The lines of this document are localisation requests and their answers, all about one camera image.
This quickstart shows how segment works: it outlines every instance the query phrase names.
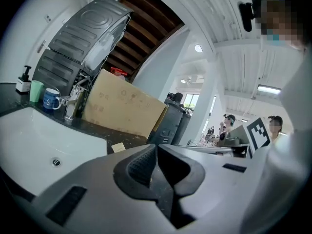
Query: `red object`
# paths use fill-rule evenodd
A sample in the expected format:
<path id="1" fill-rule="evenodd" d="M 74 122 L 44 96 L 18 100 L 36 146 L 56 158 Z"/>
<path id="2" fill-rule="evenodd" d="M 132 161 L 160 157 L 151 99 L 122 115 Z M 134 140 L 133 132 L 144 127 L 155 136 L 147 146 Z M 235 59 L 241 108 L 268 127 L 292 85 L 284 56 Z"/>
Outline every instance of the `red object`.
<path id="1" fill-rule="evenodd" d="M 113 68 L 111 67 L 111 72 L 116 75 L 116 76 L 120 76 L 120 75 L 123 75 L 123 76 L 127 76 L 128 74 L 124 71 L 122 71 L 121 69 L 119 68 Z"/>

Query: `soap dispenser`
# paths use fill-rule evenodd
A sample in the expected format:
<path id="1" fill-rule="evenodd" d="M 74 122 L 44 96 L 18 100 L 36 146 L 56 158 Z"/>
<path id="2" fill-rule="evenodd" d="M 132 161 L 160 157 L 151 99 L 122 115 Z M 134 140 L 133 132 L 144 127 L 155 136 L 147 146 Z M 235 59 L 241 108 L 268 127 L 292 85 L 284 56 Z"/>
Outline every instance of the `soap dispenser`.
<path id="1" fill-rule="evenodd" d="M 16 90 L 18 90 L 21 93 L 26 93 L 30 90 L 30 83 L 31 81 L 28 79 L 29 75 L 28 72 L 31 69 L 31 66 L 25 66 L 26 71 L 24 74 L 21 75 L 21 77 L 18 78 L 18 81 L 16 82 Z"/>

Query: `wall socket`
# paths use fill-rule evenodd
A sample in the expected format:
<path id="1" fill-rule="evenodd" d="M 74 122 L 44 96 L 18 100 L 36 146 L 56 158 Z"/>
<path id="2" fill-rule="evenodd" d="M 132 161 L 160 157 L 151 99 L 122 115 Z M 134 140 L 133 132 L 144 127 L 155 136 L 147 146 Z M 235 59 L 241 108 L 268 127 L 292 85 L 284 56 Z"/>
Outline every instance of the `wall socket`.
<path id="1" fill-rule="evenodd" d="M 44 19 L 47 21 L 47 23 L 51 22 L 51 18 L 49 17 L 49 15 L 45 15 Z"/>

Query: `green cup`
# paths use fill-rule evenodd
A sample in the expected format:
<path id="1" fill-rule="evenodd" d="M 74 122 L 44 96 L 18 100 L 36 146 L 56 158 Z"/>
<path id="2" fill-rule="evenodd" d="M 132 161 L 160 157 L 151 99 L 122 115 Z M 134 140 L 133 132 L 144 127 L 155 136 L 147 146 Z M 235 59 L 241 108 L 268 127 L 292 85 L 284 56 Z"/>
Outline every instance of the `green cup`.
<path id="1" fill-rule="evenodd" d="M 31 102 L 38 102 L 42 87 L 43 87 L 42 82 L 37 81 L 37 80 L 31 81 L 30 97 L 29 97 L 29 100 Z"/>

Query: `sticky note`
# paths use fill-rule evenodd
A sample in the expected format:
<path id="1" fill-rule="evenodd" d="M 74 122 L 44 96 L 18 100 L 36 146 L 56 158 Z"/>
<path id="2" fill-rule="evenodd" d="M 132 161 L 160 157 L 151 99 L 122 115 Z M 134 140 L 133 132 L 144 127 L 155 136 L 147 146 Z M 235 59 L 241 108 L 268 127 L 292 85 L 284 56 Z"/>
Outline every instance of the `sticky note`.
<path id="1" fill-rule="evenodd" d="M 112 145 L 112 149 L 113 149 L 114 153 L 118 153 L 118 152 L 126 150 L 125 146 L 123 145 L 122 142 L 115 144 L 115 145 Z"/>

